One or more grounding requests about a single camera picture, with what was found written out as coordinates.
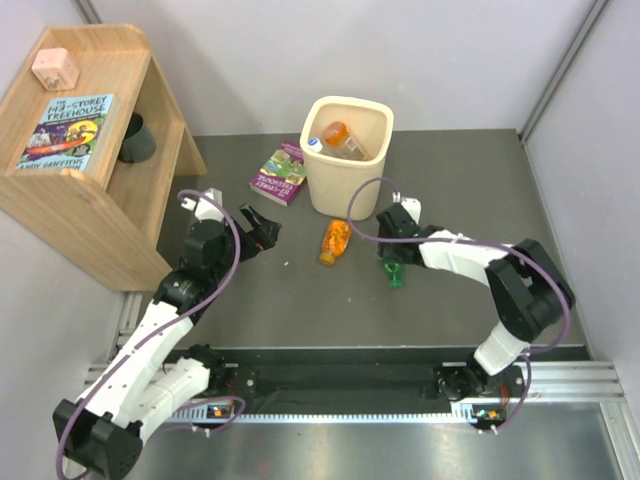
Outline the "blue Treehouse book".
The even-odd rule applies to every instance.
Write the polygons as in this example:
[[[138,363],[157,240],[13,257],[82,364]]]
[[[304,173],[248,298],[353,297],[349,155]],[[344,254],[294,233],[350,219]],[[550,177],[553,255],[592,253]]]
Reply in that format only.
[[[50,100],[14,169],[91,173],[118,111],[119,101],[113,94]]]

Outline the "pink cube block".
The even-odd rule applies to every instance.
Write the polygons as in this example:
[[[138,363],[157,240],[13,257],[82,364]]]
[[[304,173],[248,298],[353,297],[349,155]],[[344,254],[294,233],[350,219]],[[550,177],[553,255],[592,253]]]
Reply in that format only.
[[[62,47],[37,51],[31,71],[48,91],[66,91],[75,88],[80,68],[71,53]]]

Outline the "cream plastic bin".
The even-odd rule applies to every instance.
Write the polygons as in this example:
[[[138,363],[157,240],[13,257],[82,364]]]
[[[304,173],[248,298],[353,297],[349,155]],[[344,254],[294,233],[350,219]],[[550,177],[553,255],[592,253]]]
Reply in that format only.
[[[366,161],[346,160],[316,152],[309,141],[340,121],[368,155]],[[303,152],[311,202],[321,214],[334,218],[369,218],[380,185],[371,180],[384,173],[394,127],[392,110],[381,103],[345,96],[325,96],[314,102],[302,128]]]

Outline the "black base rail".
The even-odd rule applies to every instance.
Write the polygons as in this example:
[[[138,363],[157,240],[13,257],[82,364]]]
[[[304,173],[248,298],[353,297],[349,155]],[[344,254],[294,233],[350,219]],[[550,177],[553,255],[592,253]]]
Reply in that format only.
[[[194,356],[213,367],[207,395],[236,394],[254,415],[366,415],[444,413],[452,405],[435,372],[462,367],[469,347],[214,348],[175,349],[175,362]],[[480,396],[501,406],[524,391],[514,365],[497,388]]]

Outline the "aluminium corner post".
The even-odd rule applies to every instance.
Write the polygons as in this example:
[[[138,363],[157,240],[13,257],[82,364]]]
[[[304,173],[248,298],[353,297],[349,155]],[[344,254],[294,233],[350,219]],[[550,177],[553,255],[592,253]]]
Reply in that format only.
[[[606,15],[611,4],[611,0],[595,0],[589,3],[589,8],[580,20],[575,32],[571,35],[569,43],[563,50],[562,55],[559,57],[559,60],[542,92],[538,96],[522,129],[518,133],[520,144],[522,146],[525,146],[533,136],[545,113],[560,91],[564,81],[568,78],[571,69],[586,47],[589,39],[597,29],[598,24]]]

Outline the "orange bottle white cap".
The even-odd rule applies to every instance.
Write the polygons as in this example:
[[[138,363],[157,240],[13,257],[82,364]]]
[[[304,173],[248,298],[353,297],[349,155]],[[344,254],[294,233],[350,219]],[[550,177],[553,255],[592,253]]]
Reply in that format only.
[[[322,152],[328,156],[350,161],[369,161],[372,157],[344,122],[335,121],[322,130]]]

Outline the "small orange bottle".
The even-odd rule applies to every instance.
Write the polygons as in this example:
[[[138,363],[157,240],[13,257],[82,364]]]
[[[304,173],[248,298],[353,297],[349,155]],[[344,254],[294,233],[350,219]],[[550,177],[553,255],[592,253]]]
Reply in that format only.
[[[342,256],[352,235],[350,225],[344,220],[332,220],[324,235],[319,261],[326,266],[332,266]]]

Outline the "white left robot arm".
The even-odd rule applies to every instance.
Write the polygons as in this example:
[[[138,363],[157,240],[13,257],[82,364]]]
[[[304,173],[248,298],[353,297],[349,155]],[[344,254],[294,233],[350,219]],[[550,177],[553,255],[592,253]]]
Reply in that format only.
[[[226,288],[238,265],[276,245],[281,225],[241,206],[248,231],[214,200],[184,203],[196,221],[178,266],[160,283],[142,320],[113,362],[76,401],[53,413],[56,471],[71,460],[106,479],[123,479],[152,435],[199,394],[216,396],[227,374],[219,356],[192,347],[159,381],[153,379],[174,346]]]

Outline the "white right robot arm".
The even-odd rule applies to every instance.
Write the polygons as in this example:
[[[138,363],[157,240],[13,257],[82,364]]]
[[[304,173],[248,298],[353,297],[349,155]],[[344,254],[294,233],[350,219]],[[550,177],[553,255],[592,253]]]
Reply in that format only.
[[[382,260],[447,271],[490,290],[497,324],[464,366],[435,372],[445,398],[458,401],[492,394],[502,385],[504,371],[541,333],[570,317],[574,292],[539,242],[489,245],[442,227],[422,228],[401,203],[376,219]]]

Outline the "wooden shelf unit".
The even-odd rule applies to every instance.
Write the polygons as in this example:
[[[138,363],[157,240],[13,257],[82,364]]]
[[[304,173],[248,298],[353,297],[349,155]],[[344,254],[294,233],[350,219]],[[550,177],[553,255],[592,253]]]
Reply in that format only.
[[[55,93],[30,70],[38,50],[63,47],[80,67],[72,95],[113,94],[119,111],[91,173],[14,169]],[[133,112],[156,142],[144,162],[117,156]],[[157,242],[176,175],[203,158],[146,34],[131,24],[49,26],[1,103],[1,208],[114,291],[148,291],[170,272]]]

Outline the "dark grey cup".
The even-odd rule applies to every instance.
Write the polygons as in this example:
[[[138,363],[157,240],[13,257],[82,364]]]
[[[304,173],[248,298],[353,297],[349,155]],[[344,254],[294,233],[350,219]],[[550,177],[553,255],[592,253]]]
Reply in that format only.
[[[123,163],[140,163],[149,160],[156,151],[156,142],[144,118],[133,112],[127,126],[118,160]]]

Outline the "green plastic bottle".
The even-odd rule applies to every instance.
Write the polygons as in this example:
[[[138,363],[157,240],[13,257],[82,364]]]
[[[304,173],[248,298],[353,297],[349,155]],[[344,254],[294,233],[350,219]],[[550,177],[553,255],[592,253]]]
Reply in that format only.
[[[387,276],[389,286],[394,289],[402,288],[404,286],[406,265],[393,261],[383,261],[382,266]]]

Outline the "purple Treehouse book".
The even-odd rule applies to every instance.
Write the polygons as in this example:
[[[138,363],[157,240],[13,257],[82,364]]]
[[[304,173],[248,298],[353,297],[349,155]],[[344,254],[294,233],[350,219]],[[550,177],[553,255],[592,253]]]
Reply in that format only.
[[[289,206],[306,182],[303,152],[294,142],[283,142],[249,183],[252,191]]]

